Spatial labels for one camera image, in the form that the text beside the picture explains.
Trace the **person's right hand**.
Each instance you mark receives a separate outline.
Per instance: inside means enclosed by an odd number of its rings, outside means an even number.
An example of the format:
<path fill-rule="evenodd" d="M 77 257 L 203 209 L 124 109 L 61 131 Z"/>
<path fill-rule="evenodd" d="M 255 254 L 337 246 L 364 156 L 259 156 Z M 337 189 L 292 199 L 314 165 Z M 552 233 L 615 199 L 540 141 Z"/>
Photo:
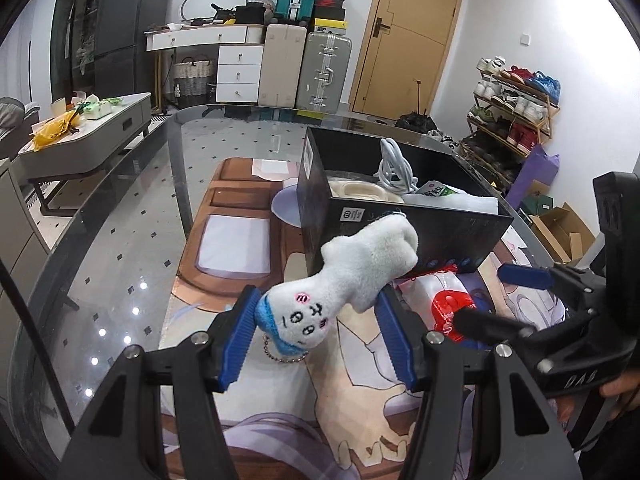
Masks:
<path fill-rule="evenodd" d="M 619 378 L 608 382 L 600 387 L 601 396 L 612 398 L 617 396 L 618 400 L 609 420 L 616 419 L 619 414 L 629 412 L 638 408 L 639 400 L 640 370 L 625 370 Z M 560 422 L 567 422 L 572 416 L 575 408 L 575 401 L 570 396 L 556 400 L 556 412 Z"/>

